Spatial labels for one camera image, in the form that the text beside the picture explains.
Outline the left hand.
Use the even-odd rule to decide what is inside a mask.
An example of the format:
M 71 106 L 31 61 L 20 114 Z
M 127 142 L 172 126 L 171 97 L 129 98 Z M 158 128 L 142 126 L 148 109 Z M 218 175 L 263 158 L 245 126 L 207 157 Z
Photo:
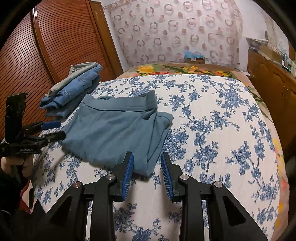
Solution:
M 33 155 L 30 155 L 25 159 L 17 157 L 2 157 L 1 169 L 4 173 L 11 174 L 14 166 L 21 166 L 23 176 L 29 178 L 32 174 L 33 157 Z

